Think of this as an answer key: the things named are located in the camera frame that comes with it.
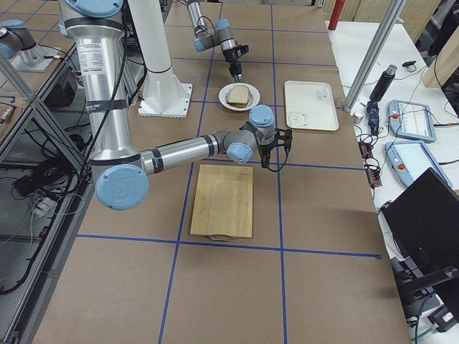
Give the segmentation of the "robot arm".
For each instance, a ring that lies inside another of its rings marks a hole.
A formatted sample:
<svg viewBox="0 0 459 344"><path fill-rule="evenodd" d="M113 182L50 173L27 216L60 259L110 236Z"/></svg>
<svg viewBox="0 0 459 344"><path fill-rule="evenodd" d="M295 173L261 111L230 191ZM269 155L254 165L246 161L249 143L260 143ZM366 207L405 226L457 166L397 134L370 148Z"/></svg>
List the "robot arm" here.
<svg viewBox="0 0 459 344"><path fill-rule="evenodd" d="M201 12L200 1L179 1L188 11L194 30L194 47L198 52L220 47L229 73L235 82L242 82L242 65L239 58L249 52L247 44L240 44L235 38L228 19L219 19L213 24Z"/></svg>
<svg viewBox="0 0 459 344"><path fill-rule="evenodd" d="M146 66L141 114L185 117L192 86L172 71L159 3L129 1L128 6ZM65 31L75 40L80 62L94 140L88 160L99 201L114 210L132 209L146 197L149 175L220 153L239 164L258 153L268 167L280 130L265 105L254 106L236 132L218 130L144 151L133 146L120 55L126 30L122 8L122 1L60 2Z"/></svg>

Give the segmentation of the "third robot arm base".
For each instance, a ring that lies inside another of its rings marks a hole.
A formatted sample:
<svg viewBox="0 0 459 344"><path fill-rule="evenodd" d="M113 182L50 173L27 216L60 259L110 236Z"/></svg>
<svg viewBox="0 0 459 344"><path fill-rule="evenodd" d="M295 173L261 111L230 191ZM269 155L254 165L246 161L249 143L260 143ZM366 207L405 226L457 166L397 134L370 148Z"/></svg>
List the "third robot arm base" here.
<svg viewBox="0 0 459 344"><path fill-rule="evenodd" d="M24 22L18 19L1 23L1 55L11 59L11 65L19 72L44 72L51 63Z"/></svg>

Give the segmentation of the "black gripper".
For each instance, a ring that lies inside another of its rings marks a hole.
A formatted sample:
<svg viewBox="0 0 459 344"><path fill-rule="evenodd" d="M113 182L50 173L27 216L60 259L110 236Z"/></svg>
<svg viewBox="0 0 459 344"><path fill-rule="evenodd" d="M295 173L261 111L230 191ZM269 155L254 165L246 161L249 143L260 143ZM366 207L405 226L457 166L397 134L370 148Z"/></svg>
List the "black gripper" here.
<svg viewBox="0 0 459 344"><path fill-rule="evenodd" d="M276 147L274 143L270 143L267 145L258 145L258 153L260 155L260 163L262 168L269 168L270 167L270 157L271 151Z"/></svg>
<svg viewBox="0 0 459 344"><path fill-rule="evenodd" d="M228 49L223 52L225 61L229 63L229 72L235 75L235 82L243 82L242 65L238 61L239 54L237 49Z"/></svg>

